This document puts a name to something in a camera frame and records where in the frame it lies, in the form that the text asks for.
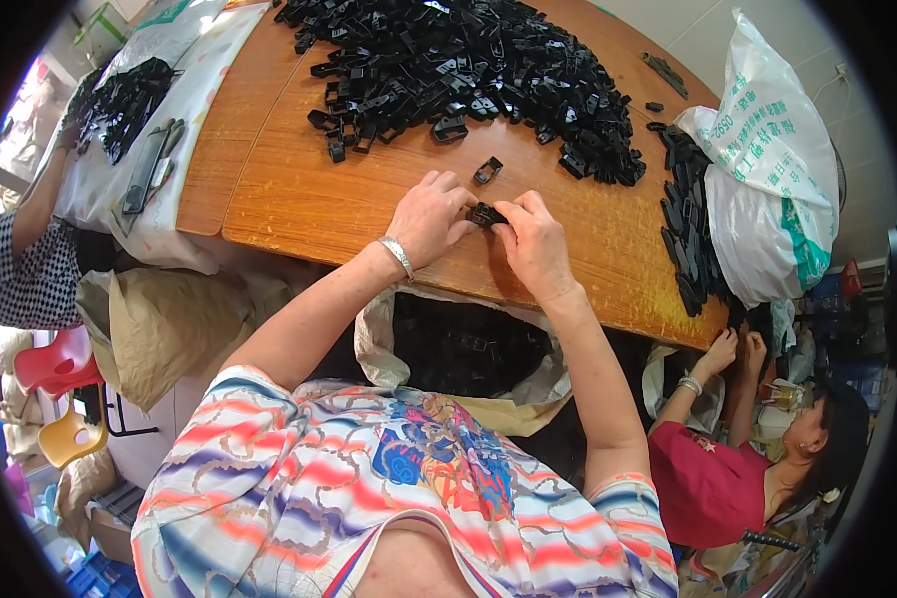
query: white tablecloth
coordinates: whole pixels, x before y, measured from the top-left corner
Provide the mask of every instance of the white tablecloth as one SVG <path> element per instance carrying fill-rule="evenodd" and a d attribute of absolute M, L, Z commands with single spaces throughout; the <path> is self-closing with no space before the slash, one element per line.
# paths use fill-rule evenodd
<path fill-rule="evenodd" d="M 207 31 L 176 64 L 175 68 L 184 72 L 117 165 L 109 164 L 99 139 L 94 139 L 78 160 L 75 153 L 71 154 L 54 213 L 81 229 L 111 233 L 141 262 L 215 274 L 219 269 L 216 258 L 176 232 L 179 196 L 196 138 L 216 91 L 269 6 L 257 4 L 226 10 L 207 23 Z M 291 32 L 287 31 L 287 47 L 292 42 Z M 121 206 L 144 137 L 169 118 L 186 121 L 185 133 L 170 154 L 176 169 L 137 218 L 129 236 L 124 236 L 112 214 L 113 208 Z"/>

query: red shirt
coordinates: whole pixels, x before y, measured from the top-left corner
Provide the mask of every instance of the red shirt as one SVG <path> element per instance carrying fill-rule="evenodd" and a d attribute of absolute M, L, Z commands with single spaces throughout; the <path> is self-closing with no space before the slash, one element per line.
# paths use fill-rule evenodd
<path fill-rule="evenodd" d="M 647 438 L 661 520 L 674 544 L 715 548 L 764 525 L 764 472 L 773 465 L 748 443 L 732 448 L 665 422 Z"/>

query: silver bracelet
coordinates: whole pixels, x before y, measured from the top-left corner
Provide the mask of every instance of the silver bracelet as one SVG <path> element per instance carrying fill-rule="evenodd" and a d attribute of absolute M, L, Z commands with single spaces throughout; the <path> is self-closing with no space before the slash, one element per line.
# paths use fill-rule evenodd
<path fill-rule="evenodd" d="M 678 380 L 678 386 L 692 390 L 694 392 L 694 396 L 701 396 L 701 383 L 699 383 L 691 376 L 682 376 L 681 380 Z"/>
<path fill-rule="evenodd" d="M 406 252 L 402 249 L 402 245 L 399 244 L 399 241 L 391 236 L 383 236 L 379 239 L 379 242 L 385 246 L 385 249 L 392 252 L 392 255 L 395 256 L 395 258 L 402 264 L 402 267 L 406 269 L 408 281 L 415 281 L 415 272 L 412 270 L 412 264 L 409 263 Z"/>

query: woman in red shirt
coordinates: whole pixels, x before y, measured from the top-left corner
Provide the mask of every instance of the woman in red shirt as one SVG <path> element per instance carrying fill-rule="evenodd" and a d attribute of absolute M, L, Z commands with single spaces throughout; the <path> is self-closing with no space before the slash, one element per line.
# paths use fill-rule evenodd
<path fill-rule="evenodd" d="M 678 383 L 648 432 L 651 477 L 661 520 L 672 544 L 704 549 L 739 542 L 745 530 L 763 532 L 776 514 L 792 513 L 815 496 L 844 489 L 863 464 L 868 435 L 864 397 L 848 385 L 816 387 L 814 405 L 802 410 L 781 437 L 786 455 L 772 463 L 748 443 L 757 377 L 766 349 L 749 333 L 742 399 L 727 445 L 687 428 L 694 399 L 709 377 L 735 359 L 738 335 L 725 330 L 690 376 Z"/>

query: yellow plastic chair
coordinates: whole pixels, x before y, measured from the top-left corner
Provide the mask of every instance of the yellow plastic chair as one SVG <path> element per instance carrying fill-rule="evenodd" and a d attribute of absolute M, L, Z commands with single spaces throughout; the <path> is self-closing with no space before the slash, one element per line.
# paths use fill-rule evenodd
<path fill-rule="evenodd" d="M 97 394 L 100 412 L 105 413 L 106 405 L 103 399 L 102 385 L 97 385 Z M 109 436 L 106 424 L 102 421 L 96 426 L 87 424 L 83 420 L 83 415 L 73 408 L 72 391 L 67 393 L 67 398 L 70 404 L 63 417 L 40 428 L 40 433 L 37 435 L 43 455 L 49 464 L 58 470 L 62 470 L 82 456 L 102 449 L 106 446 L 106 439 Z"/>

